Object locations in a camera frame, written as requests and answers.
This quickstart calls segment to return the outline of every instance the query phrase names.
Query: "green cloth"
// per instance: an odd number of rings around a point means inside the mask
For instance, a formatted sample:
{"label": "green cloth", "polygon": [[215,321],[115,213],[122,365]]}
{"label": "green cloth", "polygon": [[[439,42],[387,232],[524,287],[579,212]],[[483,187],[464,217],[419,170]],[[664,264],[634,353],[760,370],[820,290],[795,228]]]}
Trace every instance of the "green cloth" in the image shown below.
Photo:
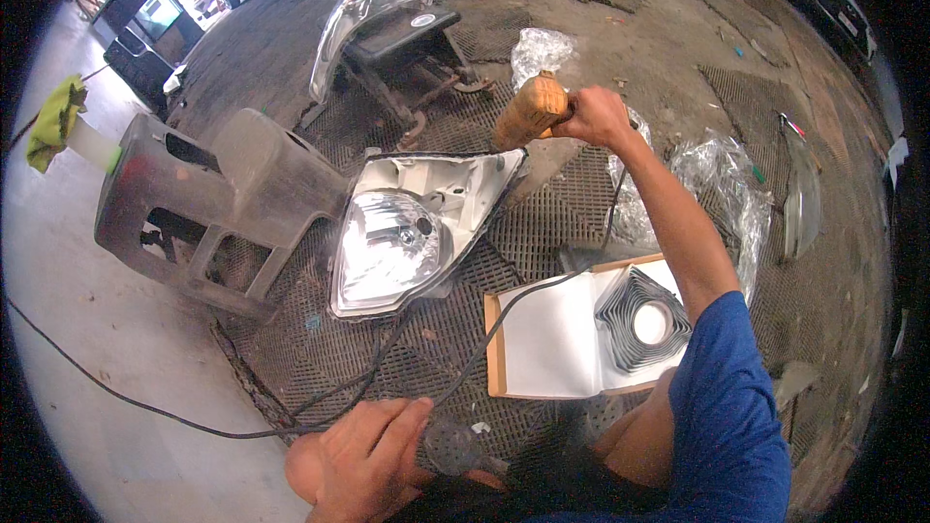
{"label": "green cloth", "polygon": [[46,173],[56,154],[64,150],[65,141],[77,121],[77,112],[87,111],[87,89],[79,75],[67,77],[46,99],[29,134],[26,162]]}

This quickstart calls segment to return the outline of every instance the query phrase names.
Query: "white paper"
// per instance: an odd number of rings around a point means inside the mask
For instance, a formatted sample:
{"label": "white paper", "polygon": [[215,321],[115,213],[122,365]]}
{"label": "white paper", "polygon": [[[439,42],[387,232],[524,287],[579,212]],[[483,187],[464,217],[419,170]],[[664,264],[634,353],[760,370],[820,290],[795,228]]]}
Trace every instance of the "white paper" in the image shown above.
{"label": "white paper", "polygon": [[[519,287],[499,296],[501,311]],[[600,391],[591,273],[523,297],[504,319],[507,392],[540,398],[587,398]]]}

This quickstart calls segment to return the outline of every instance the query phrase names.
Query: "debris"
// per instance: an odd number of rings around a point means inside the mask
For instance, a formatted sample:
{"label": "debris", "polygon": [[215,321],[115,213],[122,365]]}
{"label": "debris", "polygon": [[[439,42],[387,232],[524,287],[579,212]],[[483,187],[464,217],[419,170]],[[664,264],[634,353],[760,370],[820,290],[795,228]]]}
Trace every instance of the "debris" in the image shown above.
{"label": "debris", "polygon": [[303,321],[303,328],[306,331],[317,331],[322,327],[322,321],[319,314],[313,314]]}
{"label": "debris", "polygon": [[768,60],[768,53],[767,53],[767,52],[764,52],[764,51],[762,50],[762,48],[759,46],[759,43],[757,43],[757,42],[755,41],[755,39],[752,39],[752,40],[750,41],[750,47],[752,47],[752,48],[755,49],[757,52],[759,52],[759,54],[761,54],[761,56],[762,56],[763,59],[765,59],[766,61]]}

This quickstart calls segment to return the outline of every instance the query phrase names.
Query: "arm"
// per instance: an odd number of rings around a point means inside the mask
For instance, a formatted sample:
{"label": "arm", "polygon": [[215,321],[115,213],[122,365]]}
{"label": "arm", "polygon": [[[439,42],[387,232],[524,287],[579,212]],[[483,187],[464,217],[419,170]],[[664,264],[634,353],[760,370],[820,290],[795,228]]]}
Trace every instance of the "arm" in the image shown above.
{"label": "arm", "polygon": [[619,95],[603,87],[579,91],[575,116],[553,135],[608,147],[627,166],[692,325],[718,297],[739,291],[737,273],[711,219],[630,126]]}

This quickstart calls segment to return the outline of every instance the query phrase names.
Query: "person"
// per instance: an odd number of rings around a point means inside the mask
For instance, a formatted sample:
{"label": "person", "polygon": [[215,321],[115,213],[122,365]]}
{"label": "person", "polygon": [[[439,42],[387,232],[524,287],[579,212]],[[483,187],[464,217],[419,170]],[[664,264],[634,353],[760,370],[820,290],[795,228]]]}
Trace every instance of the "person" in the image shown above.
{"label": "person", "polygon": [[694,328],[681,365],[589,449],[507,491],[490,473],[414,464],[429,399],[361,402],[299,438],[285,475],[308,521],[783,521],[791,465],[736,272],[700,205],[630,127],[619,95],[577,94],[553,130],[627,166]]}

